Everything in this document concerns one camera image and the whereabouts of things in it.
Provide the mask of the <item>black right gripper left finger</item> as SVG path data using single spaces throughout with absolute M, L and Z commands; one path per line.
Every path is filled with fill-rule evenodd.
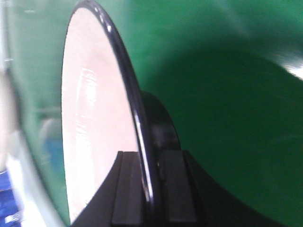
M 119 151 L 106 179 L 72 227 L 142 227 L 144 197 L 137 152 Z

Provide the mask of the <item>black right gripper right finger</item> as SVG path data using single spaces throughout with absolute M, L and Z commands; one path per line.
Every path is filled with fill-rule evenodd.
M 166 227 L 280 227 L 221 187 L 182 150 L 160 156 Z

